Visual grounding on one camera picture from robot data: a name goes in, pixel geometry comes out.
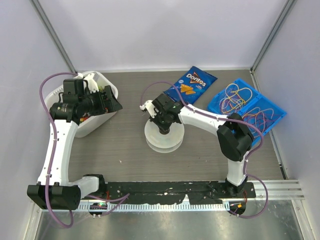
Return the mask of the translucent white spool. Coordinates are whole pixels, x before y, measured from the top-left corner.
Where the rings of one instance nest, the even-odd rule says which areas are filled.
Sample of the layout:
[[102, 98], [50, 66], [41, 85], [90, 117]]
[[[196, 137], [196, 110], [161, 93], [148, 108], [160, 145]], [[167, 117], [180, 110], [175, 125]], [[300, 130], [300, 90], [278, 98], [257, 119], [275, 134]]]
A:
[[183, 142], [185, 128], [183, 124], [173, 123], [167, 134], [162, 134], [158, 126], [148, 120], [144, 127], [144, 135], [148, 146], [162, 154], [177, 150]]

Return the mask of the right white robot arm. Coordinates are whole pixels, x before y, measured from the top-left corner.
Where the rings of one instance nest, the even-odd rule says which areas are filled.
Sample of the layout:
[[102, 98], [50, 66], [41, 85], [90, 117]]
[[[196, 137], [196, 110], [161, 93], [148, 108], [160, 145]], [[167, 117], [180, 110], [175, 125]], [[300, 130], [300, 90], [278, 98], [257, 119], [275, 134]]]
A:
[[227, 158], [226, 193], [233, 198], [244, 191], [247, 176], [245, 158], [252, 148], [254, 137], [242, 117], [211, 113], [183, 101], [173, 101], [164, 93], [147, 100], [140, 109], [149, 113], [144, 127], [147, 144], [158, 153], [170, 153], [180, 147], [185, 126], [205, 130], [217, 137], [220, 150]]

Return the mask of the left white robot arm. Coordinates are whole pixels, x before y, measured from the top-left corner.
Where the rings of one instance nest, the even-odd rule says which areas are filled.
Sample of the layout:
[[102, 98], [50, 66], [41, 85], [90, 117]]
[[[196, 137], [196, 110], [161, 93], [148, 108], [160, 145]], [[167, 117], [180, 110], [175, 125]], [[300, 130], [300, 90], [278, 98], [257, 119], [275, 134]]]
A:
[[69, 180], [73, 141], [93, 132], [123, 107], [118, 91], [103, 76], [93, 74], [65, 79], [61, 87], [43, 99], [49, 115], [50, 137], [43, 168], [27, 196], [44, 210], [76, 210], [88, 195], [100, 200], [107, 192], [101, 174], [85, 174]]

